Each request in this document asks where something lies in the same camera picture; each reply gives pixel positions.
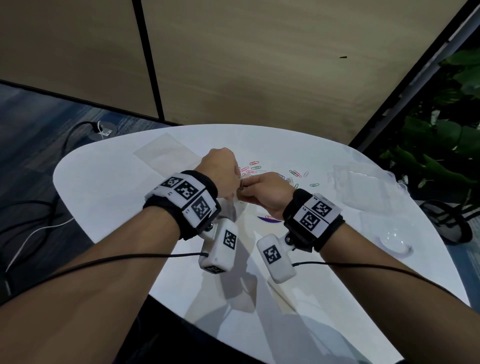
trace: wooden wall panel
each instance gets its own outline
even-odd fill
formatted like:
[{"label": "wooden wall panel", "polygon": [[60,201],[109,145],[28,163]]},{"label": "wooden wall panel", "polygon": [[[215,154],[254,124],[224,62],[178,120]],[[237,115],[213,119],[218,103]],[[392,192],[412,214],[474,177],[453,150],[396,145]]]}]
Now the wooden wall panel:
[{"label": "wooden wall panel", "polygon": [[267,125],[347,144],[464,3],[143,0],[143,7],[166,120]]},{"label": "wooden wall panel", "polygon": [[158,117],[132,0],[2,1],[0,79]]}]

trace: floor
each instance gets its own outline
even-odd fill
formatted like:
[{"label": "floor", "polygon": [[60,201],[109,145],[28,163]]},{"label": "floor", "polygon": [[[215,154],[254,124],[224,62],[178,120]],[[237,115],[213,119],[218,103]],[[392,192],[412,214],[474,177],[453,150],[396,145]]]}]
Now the floor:
[{"label": "floor", "polygon": [[[0,269],[5,271],[15,252],[28,234],[45,226],[48,206],[25,204],[3,208],[23,200],[40,200],[50,203],[55,196],[52,173],[60,159],[60,148],[72,126],[81,121],[108,121],[118,128],[118,135],[142,130],[168,127],[154,121],[139,119],[116,112],[66,101],[51,96],[0,84]],[[82,126],[69,141],[68,150],[91,143],[87,135],[89,125]],[[61,203],[53,221],[59,224],[70,219]],[[36,219],[13,229],[9,227]],[[474,240],[471,243],[448,246],[448,250],[464,282],[472,307],[480,312],[480,219],[472,221]],[[44,231],[28,241],[26,248],[9,271],[14,291],[21,290],[58,269],[72,258],[92,246],[92,242],[75,221],[54,229],[44,242]],[[252,358],[237,352],[212,337],[203,334],[180,319],[157,301],[149,298],[132,326],[116,363],[131,362],[130,358],[146,355],[148,360],[162,355],[154,354],[151,347],[159,338],[157,328],[168,324],[172,346],[175,340],[190,343],[198,351],[218,351],[230,357],[232,363],[255,363]],[[183,359],[192,359],[188,353],[179,353]]]}]

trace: black and white square code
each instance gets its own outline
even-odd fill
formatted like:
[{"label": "black and white square code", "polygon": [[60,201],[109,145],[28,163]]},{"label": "black and white square code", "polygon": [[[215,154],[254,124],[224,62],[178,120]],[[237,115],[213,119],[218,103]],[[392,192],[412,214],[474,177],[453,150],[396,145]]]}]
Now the black and white square code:
[{"label": "black and white square code", "polygon": [[182,178],[170,177],[169,179],[164,181],[162,184],[160,184],[160,186],[172,188],[173,186],[175,186],[178,182],[180,182],[182,180],[183,180]]},{"label": "black and white square code", "polygon": [[200,220],[203,220],[206,216],[208,216],[211,211],[210,207],[202,196],[192,203],[191,207],[195,215],[197,215]]},{"label": "black and white square code", "polygon": [[282,257],[275,245],[272,245],[271,247],[265,249],[264,255],[265,258],[267,258],[268,264],[272,264],[273,262],[276,262]]},{"label": "black and white square code", "polygon": [[330,211],[332,211],[332,208],[329,205],[324,204],[322,201],[318,201],[312,207],[312,210],[318,213],[320,216],[325,217]]},{"label": "black and white square code", "polygon": [[186,200],[192,198],[198,192],[198,190],[193,187],[188,181],[183,181],[177,187],[175,187],[174,190],[177,191],[180,196],[182,196]]},{"label": "black and white square code", "polygon": [[204,268],[207,272],[213,273],[213,274],[218,274],[218,273],[223,273],[225,272],[222,268],[219,268],[217,266],[209,266]]},{"label": "black and white square code", "polygon": [[320,218],[315,216],[312,212],[307,211],[300,220],[300,224],[306,227],[309,231],[315,229],[315,226],[320,222]]},{"label": "black and white square code", "polygon": [[228,230],[225,230],[225,237],[223,238],[223,244],[235,250],[236,241],[237,241],[237,236],[234,233],[229,232]]}]

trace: person's left hand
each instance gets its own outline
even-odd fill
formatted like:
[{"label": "person's left hand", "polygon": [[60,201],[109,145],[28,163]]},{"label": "person's left hand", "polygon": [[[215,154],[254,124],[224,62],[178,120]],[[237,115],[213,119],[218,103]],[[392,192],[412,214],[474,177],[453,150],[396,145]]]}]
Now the person's left hand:
[{"label": "person's left hand", "polygon": [[239,166],[228,148],[211,149],[195,170],[215,183],[218,197],[232,197],[240,186]]}]

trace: white tabletop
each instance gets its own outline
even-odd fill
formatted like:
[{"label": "white tabletop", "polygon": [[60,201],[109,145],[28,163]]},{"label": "white tabletop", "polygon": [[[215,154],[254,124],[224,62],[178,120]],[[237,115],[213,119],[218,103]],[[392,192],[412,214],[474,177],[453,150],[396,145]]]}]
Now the white tabletop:
[{"label": "white tabletop", "polygon": [[[294,178],[301,188],[320,192],[341,206],[345,220],[361,230],[359,211],[342,205],[327,175],[335,164],[372,163],[358,151],[320,137],[250,125],[192,125],[118,136],[85,145],[58,164],[53,181],[75,220],[94,242],[141,210],[144,195],[161,176],[133,153],[164,133],[199,156],[211,148],[231,149],[240,167],[259,161],[262,169]],[[289,175],[289,170],[306,178]],[[407,218],[418,230],[414,254],[402,261],[446,287],[468,304],[458,272],[432,224],[409,197]],[[240,241],[235,267],[213,275],[197,257],[169,259],[150,294],[174,313],[266,363],[395,363],[400,354],[370,320],[330,268],[297,267],[297,276],[276,285],[255,248],[256,241],[281,224],[256,217],[249,205],[238,221]],[[199,237],[180,241],[174,253],[198,252]],[[292,262],[321,260],[294,251]]]}]

